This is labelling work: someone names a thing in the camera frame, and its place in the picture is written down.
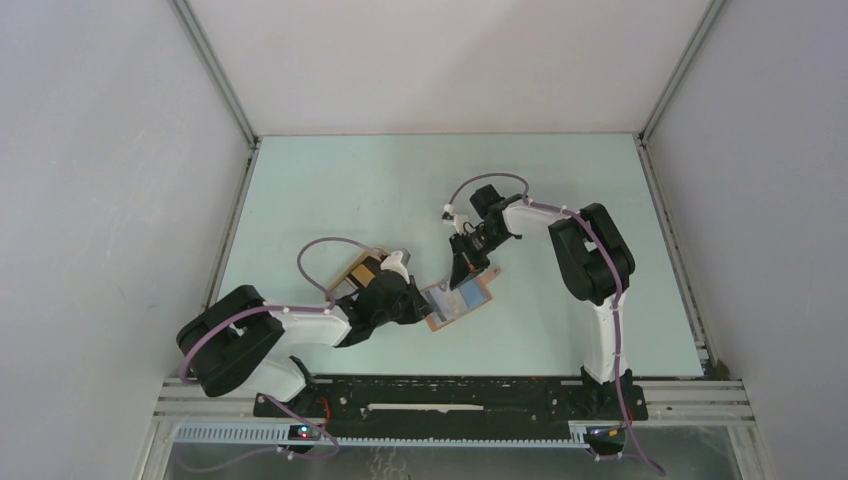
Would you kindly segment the white VIP credit card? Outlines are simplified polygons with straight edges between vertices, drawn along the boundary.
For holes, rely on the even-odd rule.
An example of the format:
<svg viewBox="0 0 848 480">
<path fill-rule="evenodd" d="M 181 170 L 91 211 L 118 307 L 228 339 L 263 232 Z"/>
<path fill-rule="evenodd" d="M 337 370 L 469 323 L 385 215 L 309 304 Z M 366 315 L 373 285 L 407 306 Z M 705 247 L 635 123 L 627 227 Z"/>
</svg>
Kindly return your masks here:
<svg viewBox="0 0 848 480">
<path fill-rule="evenodd" d="M 432 305 L 435 314 L 443 321 L 458 318 L 467 310 L 461 291 L 451 290 L 448 283 L 442 282 L 428 287 L 425 297 Z"/>
</svg>

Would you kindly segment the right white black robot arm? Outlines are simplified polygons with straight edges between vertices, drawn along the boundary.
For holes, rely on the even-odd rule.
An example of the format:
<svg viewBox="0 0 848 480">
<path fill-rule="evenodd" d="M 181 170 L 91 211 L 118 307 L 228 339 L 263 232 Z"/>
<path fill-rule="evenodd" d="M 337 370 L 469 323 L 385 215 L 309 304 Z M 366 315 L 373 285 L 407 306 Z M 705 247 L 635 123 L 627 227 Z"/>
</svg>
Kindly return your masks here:
<svg viewBox="0 0 848 480">
<path fill-rule="evenodd" d="M 489 255 L 507 240 L 547 237 L 566 289 L 577 300 L 592 304 L 596 315 L 581 368 L 592 382 L 581 392 L 583 408 L 596 418 L 610 416 L 622 403 L 618 387 L 627 373 L 621 310 L 635 259 L 606 207 L 593 203 L 572 211 L 532 200 L 525 193 L 504 197 L 494 186 L 485 185 L 471 196 L 480 218 L 473 225 L 454 210 L 454 199 L 442 214 L 443 221 L 455 228 L 449 238 L 449 288 L 455 290 L 482 274 L 490 267 Z"/>
</svg>

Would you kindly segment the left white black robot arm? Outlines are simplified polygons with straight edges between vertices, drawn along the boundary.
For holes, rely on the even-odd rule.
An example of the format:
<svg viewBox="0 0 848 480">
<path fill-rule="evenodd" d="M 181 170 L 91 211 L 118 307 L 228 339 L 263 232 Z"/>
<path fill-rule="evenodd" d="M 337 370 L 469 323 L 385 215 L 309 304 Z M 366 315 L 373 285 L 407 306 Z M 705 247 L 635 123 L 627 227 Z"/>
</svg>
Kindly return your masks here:
<svg viewBox="0 0 848 480">
<path fill-rule="evenodd" d="M 254 286 L 242 285 L 178 332 L 184 355 L 178 374 L 208 397 L 249 388 L 270 395 L 290 415 L 304 416 L 315 406 L 316 390 L 291 348 L 350 347 L 379 327 L 415 324 L 431 311 L 414 277 L 390 270 L 324 307 L 273 305 Z"/>
</svg>

